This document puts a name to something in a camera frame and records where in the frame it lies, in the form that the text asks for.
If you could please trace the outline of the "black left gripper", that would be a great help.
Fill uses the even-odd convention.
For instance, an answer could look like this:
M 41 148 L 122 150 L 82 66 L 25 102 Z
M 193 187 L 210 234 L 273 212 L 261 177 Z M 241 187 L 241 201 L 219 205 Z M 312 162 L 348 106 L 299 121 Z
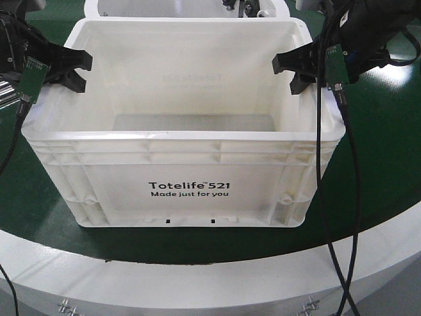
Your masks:
M 74 70 L 90 71 L 93 57 L 84 50 L 51 43 L 26 22 L 26 13 L 40 11 L 45 1 L 1 2 L 1 79 L 19 82 L 28 58 L 50 66 L 44 84 L 60 84 L 76 93 L 86 91 L 86 81 Z

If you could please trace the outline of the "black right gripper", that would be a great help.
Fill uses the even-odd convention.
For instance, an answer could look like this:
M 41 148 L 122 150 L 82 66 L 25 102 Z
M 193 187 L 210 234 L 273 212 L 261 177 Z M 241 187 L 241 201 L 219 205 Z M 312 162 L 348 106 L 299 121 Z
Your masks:
M 418 18 L 417 1 L 322 1 L 321 7 L 327 14 L 326 20 L 339 19 L 329 44 L 340 44 L 347 52 L 344 59 L 351 84 L 372 68 L 407 66 L 417 60 L 418 57 L 392 59 L 386 49 L 387 43 L 399 33 L 418 48 L 418 40 L 407 30 L 407 25 Z M 316 82 L 317 66 L 316 42 L 277 53 L 272 60 L 274 74 L 294 72 L 289 84 L 292 95 L 299 95 Z

